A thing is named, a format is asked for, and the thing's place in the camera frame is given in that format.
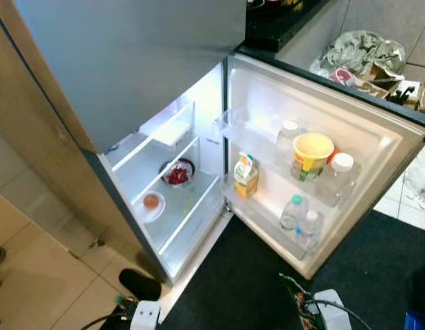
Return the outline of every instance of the black carpet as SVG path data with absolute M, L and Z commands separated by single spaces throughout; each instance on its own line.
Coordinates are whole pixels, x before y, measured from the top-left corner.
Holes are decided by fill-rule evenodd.
M 334 288 L 373 330 L 403 329 L 406 280 L 423 265 L 425 231 L 372 212 L 306 281 L 234 217 L 162 328 L 301 329 L 283 272 L 311 292 Z

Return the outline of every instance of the paper cup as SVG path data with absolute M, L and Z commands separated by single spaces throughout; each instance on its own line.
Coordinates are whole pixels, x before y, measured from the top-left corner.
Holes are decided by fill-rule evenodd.
M 334 143 L 326 135 L 306 133 L 297 136 L 294 140 L 293 176 L 304 182 L 314 180 L 323 171 L 334 149 Z

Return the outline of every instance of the plastic bottle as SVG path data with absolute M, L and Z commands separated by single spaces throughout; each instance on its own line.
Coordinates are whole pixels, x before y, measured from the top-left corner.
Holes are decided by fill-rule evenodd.
M 276 156 L 282 161 L 290 163 L 293 155 L 293 141 L 298 135 L 298 125 L 291 120 L 285 120 L 276 137 Z
M 348 153 L 337 153 L 315 183 L 315 195 L 329 206 L 335 206 L 346 187 L 351 185 L 355 161 Z
M 306 213 L 304 199 L 300 195 L 292 196 L 292 199 L 284 207 L 280 218 L 280 226 L 284 230 L 293 230 L 299 219 L 303 218 Z
M 318 241 L 322 228 L 323 218 L 316 211 L 309 210 L 306 216 L 298 221 L 295 229 L 298 243 L 305 248 L 313 247 Z

